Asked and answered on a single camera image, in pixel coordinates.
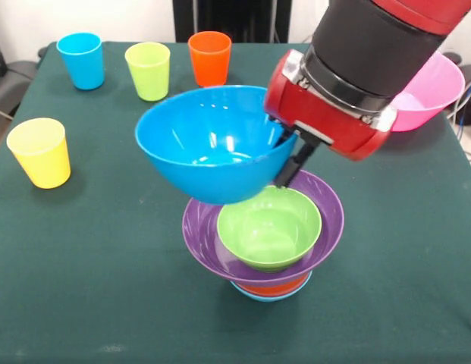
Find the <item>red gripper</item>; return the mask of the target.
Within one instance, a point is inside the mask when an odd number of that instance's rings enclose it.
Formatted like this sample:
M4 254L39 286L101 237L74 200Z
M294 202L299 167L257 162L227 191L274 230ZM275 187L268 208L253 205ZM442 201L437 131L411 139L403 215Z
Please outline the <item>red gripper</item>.
M397 109L390 105L373 115L340 107L310 85L303 76L302 60L302 52L287 51L272 73L265 94L265 112L287 127L274 146L291 141L296 136L294 129L308 139L274 179L278 188L289 187L322 142L346 158L359 161L382 146L397 120Z

